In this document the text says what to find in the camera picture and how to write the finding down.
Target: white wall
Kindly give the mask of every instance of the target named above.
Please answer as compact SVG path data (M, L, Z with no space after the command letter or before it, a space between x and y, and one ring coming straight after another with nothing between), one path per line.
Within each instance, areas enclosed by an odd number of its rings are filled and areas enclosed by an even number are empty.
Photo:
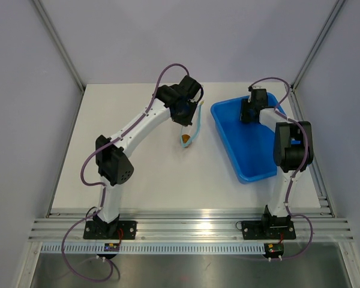
M292 81L335 0L43 0L86 83ZM175 81L178 69L166 75Z
M46 213L79 100L30 1L0 0L0 288Z
M360 251L360 0L346 4L298 94L326 186Z

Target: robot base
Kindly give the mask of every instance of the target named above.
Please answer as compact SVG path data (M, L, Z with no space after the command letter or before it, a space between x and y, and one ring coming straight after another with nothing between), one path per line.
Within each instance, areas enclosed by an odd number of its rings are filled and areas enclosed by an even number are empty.
M111 223L100 223L98 219L87 221L83 238L87 240L119 240L119 230L122 230L122 240L134 240L136 238L137 222L123 221L119 220L119 218Z
M291 216L277 217L270 213L268 205L265 206L261 220L242 221L242 236L244 240L294 240L295 227Z
M242 236L244 240L280 240L283 234L284 240L296 239L295 227L290 221L286 227L264 228L261 220L242 221Z

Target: metal frame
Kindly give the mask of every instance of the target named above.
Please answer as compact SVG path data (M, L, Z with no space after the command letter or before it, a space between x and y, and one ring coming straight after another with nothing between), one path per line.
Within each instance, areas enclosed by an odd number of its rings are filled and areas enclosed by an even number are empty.
M321 28L316 40L314 41L311 50L309 51L306 59L304 60L302 67L300 68L298 74L296 75L295 79L292 82L293 90L295 90L299 86L301 79L303 78L305 72L310 67L312 60L316 56L316 53L319 51L321 45L323 44L324 39L326 38L328 32L331 30L335 20L337 19L340 11L343 9L346 2L347 0L336 1L327 19L325 20L325 23Z
M82 83L79 74L58 37L56 29L42 5L41 0L32 0L31 2L34 3L43 24L47 28L53 42L56 44L72 77L81 92L84 93L85 85ZM293 81L293 91L290 93L289 98L294 117L298 120L303 120L304 116L296 96L296 88L311 65L345 3L346 0L337 0L300 68L299 73ZM325 188L316 161L314 161L310 169L321 208L304 211L297 209L293 212L303 212L311 218L315 231L314 242L337 242L339 244L352 286L360 287L359 257L355 252L349 224L344 218L336 218L333 202ZM31 285L41 250L44 249L43 252L46 252L46 246L43 247L43 243L48 241L51 246L61 241L67 229L78 219L83 218L85 213L85 209L51 209L50 207L46 218L36 219L34 221L29 236L29 246L25 264L17 282L18 287L29 287ZM236 228L236 223L239 220L258 219L261 213L261 209L194 209L187 211L138 211L134 209L121 209L121 218L138 221L136 240L126 241L126 245L129 249L135 249L137 253L139 253L137 247L144 245L151 247L152 243L158 247L168 246L168 243L176 243L177 246L180 245L182 247L197 247L198 245L205 244L211 245L212 247L219 247L222 244L230 247L245 244L251 246L252 244L256 244L256 242L242 240L241 231ZM70 245L72 251L76 249L75 247L86 246L97 249L97 246L103 245L105 241L84 241L82 238L83 228L83 223L78 225L73 229L67 239L67 241L69 241L67 244ZM305 220L296 219L295 229L298 238L291 242L306 241L308 239L309 228Z
M55 44L56 48L58 49L58 52L61 55L62 60L66 64L68 71L71 73L72 78L74 79L77 87L80 89L81 93L84 94L85 92L85 84L83 83L80 75L78 74L75 66L73 65L73 62L68 55L62 41L60 40L60 37L47 13L47 10L45 9L43 3L40 0L31 0L31 3L33 4L37 14L39 15L44 27L47 29L48 34L51 37L51 40Z
M117 251L107 250L104 242L66 242L66 254L147 254L147 255L233 255L265 254L261 243L123 243ZM44 242L41 253L56 254L61 251L60 242Z

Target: metal floor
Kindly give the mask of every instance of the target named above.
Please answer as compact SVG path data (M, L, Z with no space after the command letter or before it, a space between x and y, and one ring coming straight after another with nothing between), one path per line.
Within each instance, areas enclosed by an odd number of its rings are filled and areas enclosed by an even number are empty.
M286 255L300 249L296 243L286 244ZM68 255L73 266L89 257ZM61 255L41 254L31 287L351 287L337 244L314 243L303 256L284 262L259 259L262 256L120 254L112 259L120 278L114 271L109 281L95 284L72 273L57 279L68 271ZM88 277L103 278L109 266L95 260L77 270Z

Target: orange object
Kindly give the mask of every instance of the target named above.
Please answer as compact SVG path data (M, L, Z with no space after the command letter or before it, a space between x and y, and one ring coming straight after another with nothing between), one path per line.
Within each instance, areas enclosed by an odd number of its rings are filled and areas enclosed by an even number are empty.
M191 138L191 136L189 136L189 135L187 135L187 134L184 134L184 135L181 136L181 138L182 138L182 142L183 142L184 144L186 144L186 142Z

